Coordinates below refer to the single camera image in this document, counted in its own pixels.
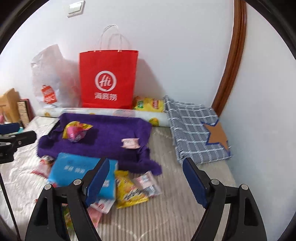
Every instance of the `white circular logo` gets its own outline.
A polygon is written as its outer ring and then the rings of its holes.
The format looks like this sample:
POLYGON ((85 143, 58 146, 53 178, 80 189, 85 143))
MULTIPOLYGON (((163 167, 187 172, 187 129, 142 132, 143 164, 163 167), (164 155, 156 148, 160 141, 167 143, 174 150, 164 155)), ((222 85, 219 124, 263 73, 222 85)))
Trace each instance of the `white circular logo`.
POLYGON ((94 79, 96 87, 104 92, 113 90, 116 86, 116 81, 115 75, 112 72, 106 70, 98 73, 94 79))

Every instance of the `white wall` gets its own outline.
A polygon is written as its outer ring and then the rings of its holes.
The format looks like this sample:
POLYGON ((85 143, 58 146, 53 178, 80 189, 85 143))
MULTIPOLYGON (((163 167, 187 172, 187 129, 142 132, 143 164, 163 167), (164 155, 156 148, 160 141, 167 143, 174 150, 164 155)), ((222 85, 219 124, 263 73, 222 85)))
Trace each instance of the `white wall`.
POLYGON ((78 62, 104 27, 117 24, 130 42, 124 46, 139 50, 136 95, 211 105, 229 51, 233 0, 86 0, 83 15, 67 18, 73 2, 50 0, 14 34, 0 55, 0 94, 14 86, 37 109, 32 58, 57 43, 78 62))
POLYGON ((296 60, 276 30, 247 10, 243 58, 221 122, 232 145, 228 165, 250 187, 274 241, 296 210, 296 60))

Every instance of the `white plastic bag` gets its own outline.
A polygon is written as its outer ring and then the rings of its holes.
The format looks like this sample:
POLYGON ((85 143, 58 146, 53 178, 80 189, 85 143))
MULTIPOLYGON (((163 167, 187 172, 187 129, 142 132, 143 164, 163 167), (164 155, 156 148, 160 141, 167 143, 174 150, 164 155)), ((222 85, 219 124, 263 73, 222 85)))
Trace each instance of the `white plastic bag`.
POLYGON ((58 45, 36 55, 31 68, 33 91, 41 107, 81 107, 78 64, 64 59, 58 45))

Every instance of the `bed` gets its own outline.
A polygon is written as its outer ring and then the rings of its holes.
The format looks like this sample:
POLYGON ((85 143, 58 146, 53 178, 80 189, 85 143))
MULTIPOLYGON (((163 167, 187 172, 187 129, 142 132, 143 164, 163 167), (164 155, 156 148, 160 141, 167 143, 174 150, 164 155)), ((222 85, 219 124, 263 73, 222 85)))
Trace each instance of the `bed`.
MULTIPOLYGON (((39 139, 48 134, 57 121, 57 118, 35 117, 26 130, 34 130, 39 139)), ((102 240, 189 241, 196 231, 205 210, 195 201, 177 162, 170 129, 153 127, 148 145, 151 159, 161 164, 163 169, 162 175, 156 177, 163 194, 129 208, 116 209, 113 206, 107 215, 102 216, 97 229, 102 240)), ((0 165, 22 240, 25 239, 35 200, 47 183, 45 178, 30 173, 39 162, 36 149, 37 141, 19 148, 13 162, 0 165)), ((217 178, 224 185, 236 186, 225 160, 198 167, 210 178, 217 178)), ((229 206, 225 205, 215 240, 222 239, 228 212, 229 206)), ((0 197, 0 215, 14 229, 3 194, 0 197)), ((69 232, 69 235, 71 240, 77 240, 74 232, 69 232)))

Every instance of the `checkered fabric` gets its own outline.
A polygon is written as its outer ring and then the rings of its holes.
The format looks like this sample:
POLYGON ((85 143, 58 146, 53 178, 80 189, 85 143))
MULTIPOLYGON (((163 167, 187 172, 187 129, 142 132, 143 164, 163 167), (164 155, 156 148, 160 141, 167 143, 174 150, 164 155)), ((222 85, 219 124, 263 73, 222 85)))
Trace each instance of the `checkered fabric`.
POLYGON ((195 164, 231 157, 221 144, 206 145, 209 131, 202 122, 213 125, 218 120, 212 108, 177 102, 168 96, 164 97, 164 103, 173 136, 173 145, 180 164, 186 157, 191 157, 195 164))

